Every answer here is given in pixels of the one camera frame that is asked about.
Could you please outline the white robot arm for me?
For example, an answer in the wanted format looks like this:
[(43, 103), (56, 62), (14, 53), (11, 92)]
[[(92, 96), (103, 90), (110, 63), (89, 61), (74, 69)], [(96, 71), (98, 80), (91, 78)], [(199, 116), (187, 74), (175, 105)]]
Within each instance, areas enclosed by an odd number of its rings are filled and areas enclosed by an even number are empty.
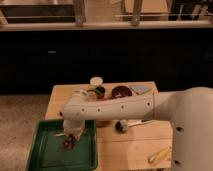
[(213, 171), (213, 88), (90, 101), (77, 90), (62, 108), (66, 135), (79, 135), (87, 120), (151, 119), (173, 128), (171, 171)]

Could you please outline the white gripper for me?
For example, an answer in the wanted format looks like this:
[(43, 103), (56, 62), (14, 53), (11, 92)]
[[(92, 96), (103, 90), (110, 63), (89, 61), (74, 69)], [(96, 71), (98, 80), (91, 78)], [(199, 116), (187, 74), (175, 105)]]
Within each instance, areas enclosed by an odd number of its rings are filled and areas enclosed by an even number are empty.
[(73, 135), (76, 140), (79, 140), (85, 129), (85, 122), (80, 120), (68, 120), (63, 122), (64, 134), (66, 136)]

